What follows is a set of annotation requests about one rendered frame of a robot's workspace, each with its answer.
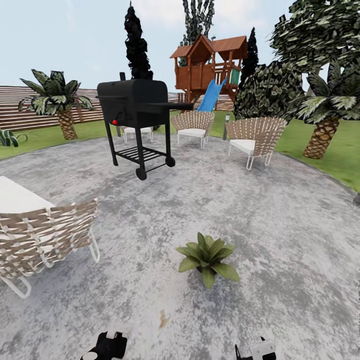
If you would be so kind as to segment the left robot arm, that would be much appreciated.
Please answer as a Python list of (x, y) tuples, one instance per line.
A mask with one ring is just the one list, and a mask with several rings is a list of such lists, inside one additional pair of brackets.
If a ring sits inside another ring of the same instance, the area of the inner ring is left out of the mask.
[(80, 360), (122, 359), (125, 356), (128, 339), (121, 334), (131, 335), (133, 332), (133, 325), (112, 321), (108, 332), (100, 333), (96, 346), (84, 353)]

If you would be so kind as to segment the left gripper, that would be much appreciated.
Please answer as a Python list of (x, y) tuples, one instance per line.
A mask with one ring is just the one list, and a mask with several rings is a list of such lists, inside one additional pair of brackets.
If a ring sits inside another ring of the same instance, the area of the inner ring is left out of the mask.
[(96, 342), (96, 347), (100, 345), (106, 345), (109, 349), (109, 360), (113, 358), (122, 359), (125, 356), (125, 350), (128, 339), (121, 334), (118, 334), (116, 338), (107, 338), (107, 332), (99, 334)]

